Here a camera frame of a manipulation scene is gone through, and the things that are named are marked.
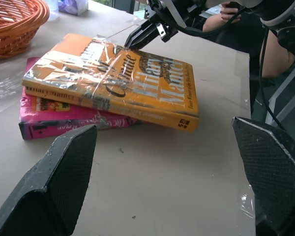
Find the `wicker basket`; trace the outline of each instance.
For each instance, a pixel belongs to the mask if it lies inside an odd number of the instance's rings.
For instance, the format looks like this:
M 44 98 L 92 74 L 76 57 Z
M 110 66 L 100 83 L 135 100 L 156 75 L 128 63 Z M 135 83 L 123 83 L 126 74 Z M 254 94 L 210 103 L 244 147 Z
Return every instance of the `wicker basket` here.
M 48 17 L 44 0 L 0 0 L 0 59 L 24 52 Z

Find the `book spine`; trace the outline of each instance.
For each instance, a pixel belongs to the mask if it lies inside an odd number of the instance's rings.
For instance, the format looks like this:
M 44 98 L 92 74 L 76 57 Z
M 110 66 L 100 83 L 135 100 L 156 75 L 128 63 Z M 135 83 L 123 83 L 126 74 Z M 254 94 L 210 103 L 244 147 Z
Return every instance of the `book spine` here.
M 160 111 L 149 107 L 137 106 L 127 103 L 119 103 L 104 98 L 102 98 L 101 101 L 97 100 L 95 102 L 91 99 L 81 98 L 71 94 L 64 94 L 58 89 L 57 91 L 49 91 L 44 89 L 43 86 L 41 86 L 41 88 L 35 88 L 29 87 L 26 84 L 23 85 L 26 86 L 25 92 L 28 95 L 95 108 L 98 110 L 129 116 L 175 129 L 193 131 L 199 122 L 198 118 L 185 114 L 173 113 L 163 110 Z
M 142 121 L 130 117 L 101 117 L 100 120 L 55 120 L 42 121 L 39 124 L 30 122 L 20 122 L 19 127 L 24 140 L 41 139 L 53 136 L 59 136 L 68 132 L 71 129 L 76 129 L 81 126 L 95 124 L 97 129 L 124 128 L 132 125 L 143 124 Z

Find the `metal frame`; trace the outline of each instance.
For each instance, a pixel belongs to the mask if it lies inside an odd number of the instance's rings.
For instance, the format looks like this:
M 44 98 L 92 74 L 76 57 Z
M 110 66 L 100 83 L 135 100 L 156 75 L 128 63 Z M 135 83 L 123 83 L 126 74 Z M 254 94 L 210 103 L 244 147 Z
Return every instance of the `metal frame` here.
M 275 109 L 275 102 L 277 97 L 283 92 L 283 90 L 289 85 L 289 83 L 295 77 L 295 69 L 289 74 L 286 80 L 281 84 L 281 86 L 277 89 L 274 95 L 269 100 L 269 107 L 272 112 Z M 281 112 L 276 116 L 276 118 L 281 122 L 295 107 L 295 96 L 288 102 L 288 104 L 281 110 Z M 265 118 L 265 122 L 267 124 L 277 126 L 277 123 L 272 119 L 270 113 L 268 112 Z

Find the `person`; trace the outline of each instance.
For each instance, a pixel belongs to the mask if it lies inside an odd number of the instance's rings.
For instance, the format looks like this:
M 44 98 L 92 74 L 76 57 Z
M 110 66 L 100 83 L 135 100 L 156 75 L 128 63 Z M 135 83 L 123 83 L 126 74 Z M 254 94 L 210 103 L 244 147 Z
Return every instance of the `person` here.
M 238 8 L 229 7 L 231 2 L 222 4 L 218 15 L 210 16 L 203 25 L 203 32 L 208 32 L 224 25 Z M 260 18 L 254 14 L 243 12 L 224 31 L 219 33 L 215 42 L 238 51 L 249 53 L 250 70 L 250 107 L 253 105 L 259 91 L 260 57 L 265 36 Z M 295 56 L 281 47 L 277 37 L 269 31 L 265 48 L 265 59 L 262 75 L 264 79 L 273 79 L 288 70 L 295 62 Z

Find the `hardcover book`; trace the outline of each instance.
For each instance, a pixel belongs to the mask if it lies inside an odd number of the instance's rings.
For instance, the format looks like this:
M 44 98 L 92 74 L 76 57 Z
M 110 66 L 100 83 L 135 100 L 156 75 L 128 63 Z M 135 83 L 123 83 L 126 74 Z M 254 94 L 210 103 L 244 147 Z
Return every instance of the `hardcover book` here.
M 29 58 L 26 71 L 38 59 Z M 88 124 L 96 124 L 97 129 L 101 130 L 142 123 L 123 115 L 27 95 L 23 89 L 19 127 L 25 140 L 59 136 Z
M 188 63 L 68 34 L 25 74 L 26 94 L 192 131 L 199 111 Z

